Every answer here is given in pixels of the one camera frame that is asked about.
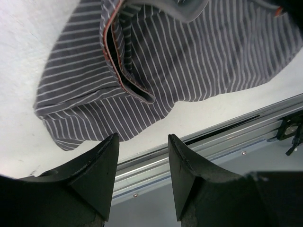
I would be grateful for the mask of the grey striped underwear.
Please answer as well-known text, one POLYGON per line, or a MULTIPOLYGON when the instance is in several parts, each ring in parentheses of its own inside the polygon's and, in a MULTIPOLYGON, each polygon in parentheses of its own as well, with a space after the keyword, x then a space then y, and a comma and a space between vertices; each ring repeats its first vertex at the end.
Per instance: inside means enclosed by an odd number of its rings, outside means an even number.
POLYGON ((196 102, 269 82, 303 34, 270 0, 211 0, 183 23, 124 0, 82 0, 54 44, 34 112, 61 149, 127 141, 196 102))

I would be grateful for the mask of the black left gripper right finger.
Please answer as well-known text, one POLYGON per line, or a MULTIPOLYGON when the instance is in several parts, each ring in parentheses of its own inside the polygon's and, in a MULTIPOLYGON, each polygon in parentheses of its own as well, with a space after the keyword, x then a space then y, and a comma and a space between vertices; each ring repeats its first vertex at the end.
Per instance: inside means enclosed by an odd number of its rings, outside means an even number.
POLYGON ((219 167, 168 137, 169 165, 177 220, 254 222, 255 190, 243 176, 219 167))

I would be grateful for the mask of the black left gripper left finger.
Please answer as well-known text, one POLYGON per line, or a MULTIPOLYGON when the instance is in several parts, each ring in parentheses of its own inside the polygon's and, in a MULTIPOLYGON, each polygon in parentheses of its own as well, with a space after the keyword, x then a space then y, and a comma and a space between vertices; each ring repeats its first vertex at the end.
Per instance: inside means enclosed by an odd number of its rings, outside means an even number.
POLYGON ((114 133, 91 150, 22 180, 37 183, 65 183, 73 192, 108 221, 119 154, 119 136, 114 133))

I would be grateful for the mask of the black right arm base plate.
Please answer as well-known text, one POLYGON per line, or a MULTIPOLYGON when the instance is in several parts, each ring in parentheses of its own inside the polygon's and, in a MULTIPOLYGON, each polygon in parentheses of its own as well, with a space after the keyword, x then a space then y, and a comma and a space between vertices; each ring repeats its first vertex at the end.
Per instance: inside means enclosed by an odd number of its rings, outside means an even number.
POLYGON ((292 113, 288 116, 282 118, 282 123, 278 128, 277 134, 275 137, 270 138, 267 142, 272 142, 276 140, 285 140, 289 137, 293 137, 296 134, 296 130, 303 123, 303 111, 298 111, 292 113))

